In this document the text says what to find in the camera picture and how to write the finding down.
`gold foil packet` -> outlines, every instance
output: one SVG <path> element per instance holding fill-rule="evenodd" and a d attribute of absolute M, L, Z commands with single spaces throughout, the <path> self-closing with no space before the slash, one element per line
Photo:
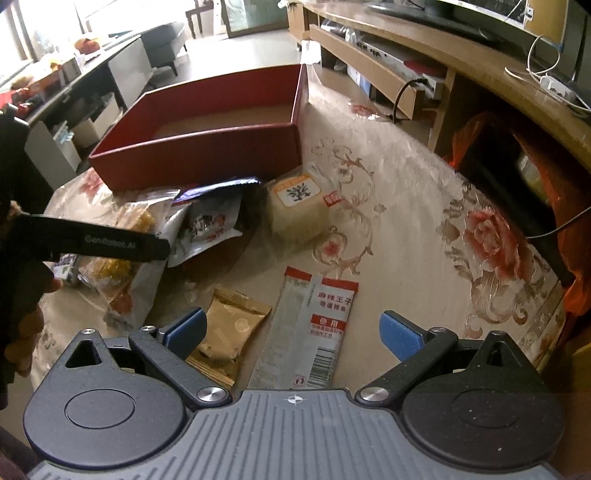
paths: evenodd
<path fill-rule="evenodd" d="M 242 349 L 271 307 L 235 290 L 217 286 L 207 311 L 207 334 L 187 363 L 213 381 L 231 387 L 238 376 Z"/>

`wooden chair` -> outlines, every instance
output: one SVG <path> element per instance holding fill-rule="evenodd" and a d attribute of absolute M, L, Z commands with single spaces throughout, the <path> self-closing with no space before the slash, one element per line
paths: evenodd
<path fill-rule="evenodd" d="M 206 12 L 208 10 L 213 10 L 213 2 L 208 3 L 207 5 L 199 6 L 198 0 L 195 0 L 195 8 L 191 10 L 187 10 L 185 12 L 185 16 L 187 17 L 187 23 L 189 24 L 189 28 L 191 29 L 191 36 L 196 38 L 195 36 L 195 26 L 193 25 L 193 15 L 197 15 L 197 25 L 199 26 L 199 33 L 203 35 L 203 25 L 201 23 L 201 13 Z"/>

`power strip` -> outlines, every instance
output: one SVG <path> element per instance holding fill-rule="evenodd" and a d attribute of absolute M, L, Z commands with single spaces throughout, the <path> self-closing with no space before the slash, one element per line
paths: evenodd
<path fill-rule="evenodd" d="M 550 75 L 544 75 L 540 79 L 540 86 L 568 102 L 575 103 L 577 101 L 576 93 L 574 93 L 564 83 L 555 79 L 554 77 L 551 77 Z"/>

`drawer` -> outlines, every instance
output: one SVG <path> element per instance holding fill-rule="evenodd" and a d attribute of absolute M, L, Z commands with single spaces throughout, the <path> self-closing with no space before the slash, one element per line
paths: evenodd
<path fill-rule="evenodd" d="M 310 39 L 316 40 L 334 56 L 351 65 L 391 102 L 396 100 L 398 92 L 407 81 L 365 50 L 316 25 L 310 25 Z M 425 91 L 412 85 L 406 88 L 398 102 L 399 110 L 411 120 L 418 119 L 421 110 L 427 106 Z"/>

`white cable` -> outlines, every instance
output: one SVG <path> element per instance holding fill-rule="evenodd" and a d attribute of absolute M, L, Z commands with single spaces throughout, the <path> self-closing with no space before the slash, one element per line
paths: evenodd
<path fill-rule="evenodd" d="M 556 95 L 554 92 L 551 92 L 545 88 L 543 88 L 541 86 L 541 74 L 546 74 L 551 72 L 552 70 L 554 70 L 556 68 L 556 66 L 558 65 L 558 63 L 560 62 L 560 49 L 554 44 L 554 42 L 552 42 L 552 40 L 550 40 L 550 44 L 556 49 L 556 53 L 558 54 L 558 58 L 556 59 L 556 62 L 554 63 L 554 65 L 552 65 L 550 68 L 545 69 L 545 70 L 540 70 L 539 72 L 532 72 L 531 70 L 531 56 L 534 52 L 535 49 L 535 45 L 540 41 L 540 39 L 542 38 L 547 38 L 544 35 L 539 35 L 538 37 L 536 37 L 536 39 L 534 40 L 534 42 L 531 44 L 530 47 L 530 51 L 527 54 L 527 68 L 526 71 L 527 73 L 530 75 L 530 77 L 535 80 L 536 83 L 536 87 L 538 88 L 538 90 L 541 90 L 542 92 L 544 92 L 546 95 L 548 95 L 549 97 L 561 102 L 561 103 L 565 103 L 566 105 L 568 105 L 571 108 L 574 108 L 575 110 L 579 111 L 579 112 L 584 112 L 584 113 L 591 113 L 591 109 L 587 108 L 587 107 L 582 107 L 580 105 L 576 105 L 575 103 L 569 102 L 566 98 L 562 98 L 559 95 Z M 526 81 L 525 78 L 523 78 L 521 75 L 517 75 L 516 73 L 510 71 L 509 68 L 505 67 L 505 73 L 509 74 L 510 76 L 518 79 L 518 80 L 523 80 L 524 82 Z"/>
<path fill-rule="evenodd" d="M 517 5 L 513 7 L 513 10 L 511 10 L 511 12 L 509 13 L 509 15 L 507 15 L 507 16 L 505 17 L 505 19 L 503 20 L 503 22 L 506 22 L 507 20 L 509 20 L 509 17 L 510 17 L 511 15 L 513 15 L 513 12 L 514 12 L 515 10 L 517 10 L 517 7 L 519 7 L 519 6 L 520 6 L 522 3 L 523 3 L 523 0 L 519 0 L 519 3 L 517 3 Z"/>
<path fill-rule="evenodd" d="M 540 81 L 540 75 L 543 73 L 548 73 L 551 72 L 552 70 L 554 70 L 556 68 L 556 66 L 559 64 L 560 62 L 560 49 L 554 44 L 554 42 L 552 42 L 550 40 L 550 43 L 552 44 L 552 46 L 556 49 L 556 53 L 558 54 L 558 58 L 556 58 L 556 62 L 554 65 L 552 65 L 549 69 L 545 69 L 545 70 L 540 70 L 539 72 L 532 72 L 531 71 L 531 56 L 535 50 L 535 44 L 537 44 L 540 39 L 542 38 L 546 38 L 544 35 L 539 35 L 538 37 L 536 37 L 536 39 L 534 40 L 534 42 L 531 44 L 530 47 L 530 52 L 527 54 L 527 71 L 530 74 L 530 76 L 534 79 L 537 80 L 538 82 Z"/>

